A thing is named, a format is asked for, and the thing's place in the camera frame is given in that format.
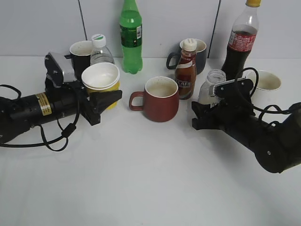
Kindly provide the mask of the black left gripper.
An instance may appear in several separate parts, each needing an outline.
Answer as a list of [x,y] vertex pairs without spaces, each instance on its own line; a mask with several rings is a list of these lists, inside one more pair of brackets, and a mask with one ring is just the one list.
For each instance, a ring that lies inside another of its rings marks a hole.
[[103,112],[110,105],[122,98],[122,90],[107,92],[92,92],[90,101],[87,92],[79,81],[62,84],[56,88],[53,82],[45,79],[45,94],[50,103],[52,113],[44,117],[44,122],[54,121],[73,114],[81,114],[90,125],[101,122],[98,112]]

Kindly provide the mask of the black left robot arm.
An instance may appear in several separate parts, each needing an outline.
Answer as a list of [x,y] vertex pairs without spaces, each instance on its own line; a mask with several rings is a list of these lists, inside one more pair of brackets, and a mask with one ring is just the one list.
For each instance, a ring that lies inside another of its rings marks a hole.
[[56,88],[50,80],[45,81],[45,92],[22,97],[21,92],[10,86],[18,97],[0,98],[0,143],[6,143],[27,132],[30,128],[75,115],[61,132],[59,139],[68,138],[76,129],[80,116],[90,125],[101,122],[101,113],[122,98],[122,91],[93,92],[88,94],[79,81],[64,83]]

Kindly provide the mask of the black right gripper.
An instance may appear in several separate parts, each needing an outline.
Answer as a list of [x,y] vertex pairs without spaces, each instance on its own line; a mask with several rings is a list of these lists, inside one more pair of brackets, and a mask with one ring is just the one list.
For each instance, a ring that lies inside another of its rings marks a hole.
[[256,117],[249,104],[240,100],[222,100],[216,106],[191,102],[196,115],[192,119],[194,129],[215,129],[224,132],[255,132]]

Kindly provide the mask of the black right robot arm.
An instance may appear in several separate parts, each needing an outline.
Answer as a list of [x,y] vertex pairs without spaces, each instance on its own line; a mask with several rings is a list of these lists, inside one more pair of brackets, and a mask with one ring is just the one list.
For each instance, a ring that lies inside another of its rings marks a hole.
[[301,163],[301,112],[282,123],[266,123],[252,110],[220,102],[214,107],[192,102],[196,130],[222,130],[251,150],[258,163],[270,173],[281,173]]

